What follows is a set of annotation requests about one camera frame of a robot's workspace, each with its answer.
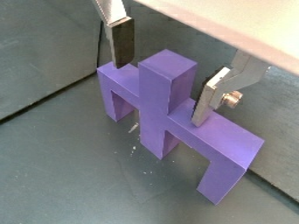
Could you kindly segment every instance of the purple h-shaped block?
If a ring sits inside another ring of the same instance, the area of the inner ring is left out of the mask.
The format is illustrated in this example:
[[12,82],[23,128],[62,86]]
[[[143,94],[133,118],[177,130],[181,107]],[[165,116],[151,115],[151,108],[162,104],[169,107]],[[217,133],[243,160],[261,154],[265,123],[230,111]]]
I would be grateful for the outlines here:
[[139,63],[98,69],[106,110],[119,121],[139,109],[141,141],[162,159],[183,141],[209,160],[198,191],[218,204],[246,173],[263,140],[213,113],[198,128],[190,98],[197,62],[163,50]]

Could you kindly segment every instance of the purple foam block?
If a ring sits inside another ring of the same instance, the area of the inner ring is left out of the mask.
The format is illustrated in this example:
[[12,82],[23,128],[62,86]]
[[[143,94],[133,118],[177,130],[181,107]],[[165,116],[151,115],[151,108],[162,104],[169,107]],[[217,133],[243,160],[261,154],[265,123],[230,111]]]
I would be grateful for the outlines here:
[[198,128],[193,125],[190,98],[197,63],[165,50],[139,63],[98,69],[107,114],[119,121],[134,109],[141,114],[141,140],[162,159],[183,141],[209,160],[198,190],[218,204],[238,183],[263,140],[213,113]]

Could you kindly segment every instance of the gray table surface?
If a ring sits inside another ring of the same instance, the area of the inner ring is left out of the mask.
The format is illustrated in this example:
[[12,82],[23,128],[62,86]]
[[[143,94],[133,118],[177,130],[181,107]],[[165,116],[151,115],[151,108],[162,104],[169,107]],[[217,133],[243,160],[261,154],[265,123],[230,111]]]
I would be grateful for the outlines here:
[[115,123],[98,77],[0,126],[0,222],[299,223],[299,206],[247,174],[218,206],[197,192],[209,161],[183,143],[161,161],[138,112]]

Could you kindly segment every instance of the gray wall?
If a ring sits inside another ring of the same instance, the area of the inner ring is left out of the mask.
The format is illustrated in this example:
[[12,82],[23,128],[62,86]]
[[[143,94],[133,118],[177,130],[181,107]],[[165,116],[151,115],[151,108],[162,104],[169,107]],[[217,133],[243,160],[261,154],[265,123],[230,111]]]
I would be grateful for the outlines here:
[[0,2],[0,120],[95,72],[99,23],[87,0]]
[[[221,66],[229,66],[237,49],[139,3],[126,1],[135,18],[135,61],[165,48],[199,62],[193,97],[202,81]],[[102,37],[101,64],[111,61],[109,41]],[[245,88],[243,103],[219,113],[266,139],[251,170],[299,200],[299,79],[273,67],[266,78]]]

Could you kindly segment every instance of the purple crossbar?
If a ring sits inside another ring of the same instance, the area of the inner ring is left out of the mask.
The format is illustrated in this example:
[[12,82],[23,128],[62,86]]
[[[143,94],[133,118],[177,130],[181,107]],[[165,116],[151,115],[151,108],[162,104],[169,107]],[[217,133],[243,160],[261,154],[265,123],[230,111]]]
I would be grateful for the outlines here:
[[198,128],[193,125],[190,98],[197,63],[163,50],[139,63],[98,69],[106,110],[119,121],[139,109],[141,141],[162,159],[183,141],[209,160],[198,191],[218,204],[245,175],[263,140],[213,113]]

